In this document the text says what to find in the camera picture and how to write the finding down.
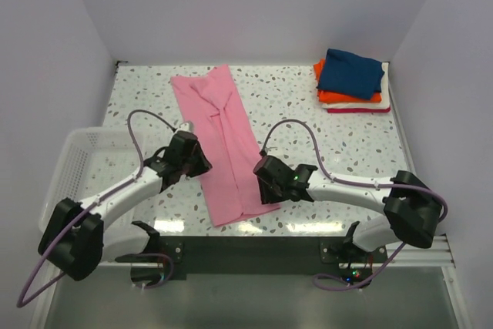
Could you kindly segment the pink t shirt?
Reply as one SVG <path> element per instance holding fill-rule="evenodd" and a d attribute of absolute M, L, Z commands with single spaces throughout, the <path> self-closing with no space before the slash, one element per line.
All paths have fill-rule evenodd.
<path fill-rule="evenodd" d="M 200 184 L 212 224 L 235 223 L 280 209 L 261 202 L 253 174 L 260 148 L 227 65 L 204 76 L 170 79 L 185 121 L 194 125 L 212 169 Z"/>

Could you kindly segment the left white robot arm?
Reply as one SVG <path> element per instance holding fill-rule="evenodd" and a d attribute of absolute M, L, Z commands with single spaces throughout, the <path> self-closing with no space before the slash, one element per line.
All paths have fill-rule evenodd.
<path fill-rule="evenodd" d="M 141 221 L 126 228 L 114 223 L 144 200 L 153 198 L 182 176 L 211 170 L 196 135 L 179 130 L 168 146 L 143 161 L 130 176 L 103 193 L 55 205 L 38 252 L 75 281 L 88 277 L 103 261 L 137 256 L 151 261 L 162 250 L 157 230 Z"/>

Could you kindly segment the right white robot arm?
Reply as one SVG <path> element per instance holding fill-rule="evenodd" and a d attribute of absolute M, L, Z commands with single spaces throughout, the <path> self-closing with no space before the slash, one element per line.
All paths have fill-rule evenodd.
<path fill-rule="evenodd" d="M 444 200 L 408 171 L 381 178 L 342 176 L 315 165 L 300 164 L 293 169 L 266 155 L 253 173 L 263 204 L 335 202 L 378 213 L 347 231 L 343 252 L 353 262 L 389 243 L 431 248 L 438 224 L 446 215 Z"/>

